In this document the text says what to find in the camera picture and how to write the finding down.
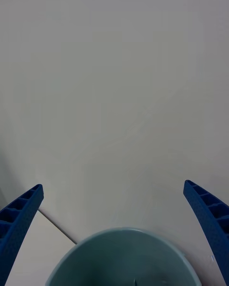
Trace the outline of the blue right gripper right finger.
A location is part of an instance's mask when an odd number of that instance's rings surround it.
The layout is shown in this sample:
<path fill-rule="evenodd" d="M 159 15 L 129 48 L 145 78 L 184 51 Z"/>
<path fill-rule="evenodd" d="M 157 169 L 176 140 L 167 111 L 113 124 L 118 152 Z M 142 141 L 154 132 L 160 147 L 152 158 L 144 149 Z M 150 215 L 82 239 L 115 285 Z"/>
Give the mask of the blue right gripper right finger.
<path fill-rule="evenodd" d="M 210 245 L 226 285 L 229 284 L 229 206 L 190 180 L 183 194 Z"/>

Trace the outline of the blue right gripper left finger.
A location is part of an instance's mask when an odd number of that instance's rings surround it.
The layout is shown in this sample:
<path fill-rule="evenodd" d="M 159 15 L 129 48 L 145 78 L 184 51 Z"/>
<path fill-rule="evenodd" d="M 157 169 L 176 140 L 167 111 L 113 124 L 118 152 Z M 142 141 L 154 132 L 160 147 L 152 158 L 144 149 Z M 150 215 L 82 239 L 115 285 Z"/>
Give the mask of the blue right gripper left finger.
<path fill-rule="evenodd" d="M 0 285 L 5 285 L 22 242 L 44 198 L 37 184 L 0 211 Z"/>

